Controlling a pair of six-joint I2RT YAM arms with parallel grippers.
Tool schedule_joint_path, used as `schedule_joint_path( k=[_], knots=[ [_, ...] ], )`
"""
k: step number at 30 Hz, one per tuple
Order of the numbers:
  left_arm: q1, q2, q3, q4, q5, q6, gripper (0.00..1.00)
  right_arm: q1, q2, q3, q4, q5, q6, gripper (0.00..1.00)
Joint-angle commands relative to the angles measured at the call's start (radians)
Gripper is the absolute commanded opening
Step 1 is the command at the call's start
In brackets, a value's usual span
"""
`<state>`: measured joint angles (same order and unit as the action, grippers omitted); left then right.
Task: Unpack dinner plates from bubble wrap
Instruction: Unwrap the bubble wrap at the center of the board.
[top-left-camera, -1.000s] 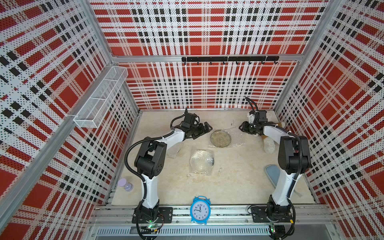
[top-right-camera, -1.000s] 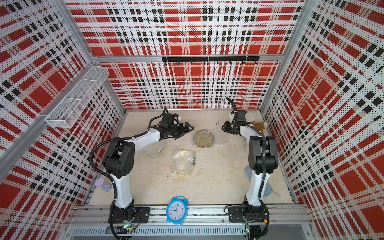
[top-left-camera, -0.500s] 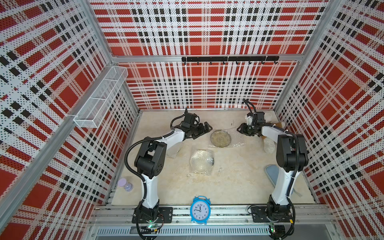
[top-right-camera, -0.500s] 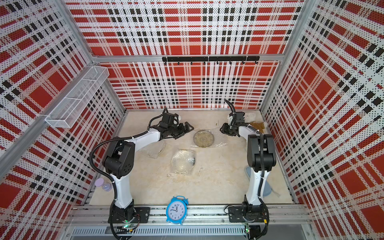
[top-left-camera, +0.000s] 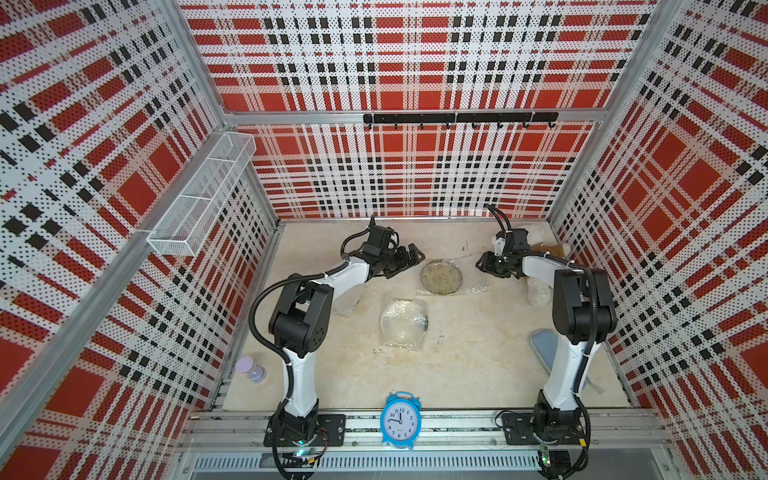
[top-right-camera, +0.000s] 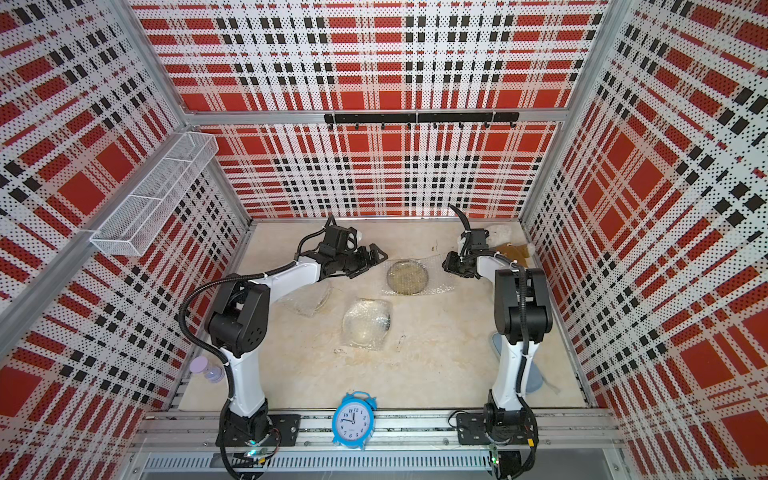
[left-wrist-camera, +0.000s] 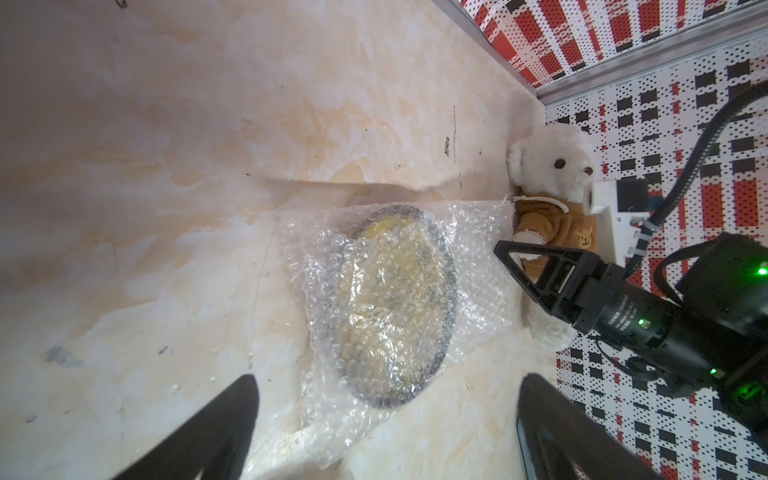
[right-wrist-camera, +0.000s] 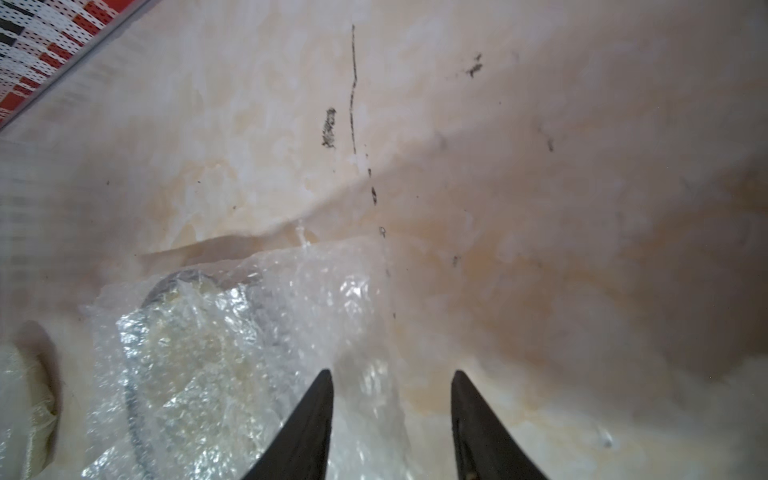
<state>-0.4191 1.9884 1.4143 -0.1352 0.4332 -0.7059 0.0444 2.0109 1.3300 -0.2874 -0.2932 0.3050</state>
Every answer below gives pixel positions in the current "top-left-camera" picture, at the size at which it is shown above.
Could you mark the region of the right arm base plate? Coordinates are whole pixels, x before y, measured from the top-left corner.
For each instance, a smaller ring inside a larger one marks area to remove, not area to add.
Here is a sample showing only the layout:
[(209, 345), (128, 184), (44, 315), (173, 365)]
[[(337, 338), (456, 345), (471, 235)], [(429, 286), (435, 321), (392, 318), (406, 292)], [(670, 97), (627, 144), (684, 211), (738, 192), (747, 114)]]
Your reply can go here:
[(504, 411), (498, 423), (508, 445), (577, 446), (587, 441), (579, 411), (554, 415)]

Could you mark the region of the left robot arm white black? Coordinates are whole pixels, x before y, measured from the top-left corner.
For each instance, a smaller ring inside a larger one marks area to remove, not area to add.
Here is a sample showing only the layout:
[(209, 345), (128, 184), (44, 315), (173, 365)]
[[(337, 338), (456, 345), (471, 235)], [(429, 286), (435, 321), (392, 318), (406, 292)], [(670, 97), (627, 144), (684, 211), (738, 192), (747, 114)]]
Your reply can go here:
[[(360, 247), (345, 250), (349, 241), (361, 237), (365, 241)], [(308, 445), (327, 431), (321, 424), (315, 371), (333, 302), (372, 279), (390, 279), (426, 259), (415, 244), (400, 244), (394, 229), (375, 222), (347, 237), (342, 246), (338, 265), (320, 273), (294, 273), (266, 287), (249, 308), (250, 334), (277, 354), (283, 367), (283, 397), (264, 439), (269, 447)]]

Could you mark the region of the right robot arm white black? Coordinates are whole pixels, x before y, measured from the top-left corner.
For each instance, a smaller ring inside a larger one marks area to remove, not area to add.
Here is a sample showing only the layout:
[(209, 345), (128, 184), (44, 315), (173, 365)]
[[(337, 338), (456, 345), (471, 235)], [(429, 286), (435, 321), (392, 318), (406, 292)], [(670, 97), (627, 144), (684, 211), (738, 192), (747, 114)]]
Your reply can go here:
[(552, 289), (552, 319), (558, 343), (549, 379), (539, 392), (531, 429), (543, 444), (555, 444), (587, 419), (581, 394), (593, 354), (615, 330), (617, 315), (607, 273), (550, 253), (532, 250), (525, 229), (497, 233), (493, 249), (476, 267), (497, 278), (528, 278)]

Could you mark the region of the yellow patterned plate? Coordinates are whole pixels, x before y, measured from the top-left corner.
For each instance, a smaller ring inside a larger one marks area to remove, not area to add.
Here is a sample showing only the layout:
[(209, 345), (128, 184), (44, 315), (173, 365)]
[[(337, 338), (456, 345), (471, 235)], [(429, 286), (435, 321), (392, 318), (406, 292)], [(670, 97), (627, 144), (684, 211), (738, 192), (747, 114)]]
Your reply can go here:
[(430, 294), (452, 295), (461, 289), (463, 273), (452, 261), (432, 260), (422, 268), (420, 281), (424, 290)]

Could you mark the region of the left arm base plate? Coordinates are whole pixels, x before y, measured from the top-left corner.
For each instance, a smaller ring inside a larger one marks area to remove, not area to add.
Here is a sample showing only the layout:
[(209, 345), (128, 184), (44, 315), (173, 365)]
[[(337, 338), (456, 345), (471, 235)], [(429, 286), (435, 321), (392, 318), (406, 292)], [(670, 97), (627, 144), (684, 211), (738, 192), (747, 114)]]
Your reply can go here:
[(287, 412), (273, 415), (263, 439), (264, 447), (342, 446), (345, 438), (346, 416), (318, 414), (296, 417)]

